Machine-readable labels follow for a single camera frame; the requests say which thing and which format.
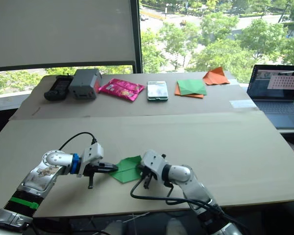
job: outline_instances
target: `pink snack bag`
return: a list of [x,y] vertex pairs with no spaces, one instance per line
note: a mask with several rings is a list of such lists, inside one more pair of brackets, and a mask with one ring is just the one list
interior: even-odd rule
[[99,91],[134,101],[143,89],[143,85],[112,78]]

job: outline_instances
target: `car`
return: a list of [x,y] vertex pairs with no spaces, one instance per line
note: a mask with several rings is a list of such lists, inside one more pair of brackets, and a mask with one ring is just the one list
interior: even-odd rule
[[140,19],[141,19],[141,21],[145,21],[145,20],[148,20],[149,18],[147,16],[141,14]]

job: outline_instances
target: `white tabletop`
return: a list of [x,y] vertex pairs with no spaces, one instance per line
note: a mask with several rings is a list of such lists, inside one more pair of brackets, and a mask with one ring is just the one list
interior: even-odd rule
[[[171,164],[190,165],[222,206],[294,200],[294,152],[261,111],[140,117],[84,117],[11,120],[0,132],[0,208],[41,156],[81,131],[92,132],[104,160],[143,155],[154,149]],[[81,153],[89,136],[64,151]],[[121,184],[96,174],[60,176],[36,216],[73,216],[187,208],[129,196],[135,182]],[[166,195],[153,180],[140,195]],[[182,196],[175,188],[173,196]]]
[[76,100],[70,96],[63,101],[47,101],[44,92],[55,82],[55,76],[45,76],[31,95],[10,119],[38,118],[82,118],[82,117],[126,117],[150,115],[197,114],[211,112],[234,112],[257,110],[254,108],[233,108],[231,100],[250,100],[233,76],[226,71],[230,85],[206,86],[204,99],[175,96],[174,90],[179,79],[202,79],[206,72],[122,74],[104,75],[103,82],[111,78],[122,79],[147,85],[148,81],[166,81],[169,99],[166,102],[148,102],[145,88],[134,102],[107,94],[99,94],[95,100]]

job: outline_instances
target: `laptop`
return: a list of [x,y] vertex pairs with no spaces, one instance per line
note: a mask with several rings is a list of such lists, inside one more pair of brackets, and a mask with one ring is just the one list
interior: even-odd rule
[[294,66],[255,65],[247,93],[276,128],[294,129]]

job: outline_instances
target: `folded green paper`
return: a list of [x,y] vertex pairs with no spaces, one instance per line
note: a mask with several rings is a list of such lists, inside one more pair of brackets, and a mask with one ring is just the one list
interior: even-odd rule
[[178,80],[181,95],[186,94],[204,94],[206,95],[206,88],[201,79],[187,79]]
[[141,160],[141,156],[125,158],[116,164],[119,169],[111,172],[110,175],[121,183],[138,180],[141,177],[141,171],[136,168],[136,165],[139,164]]

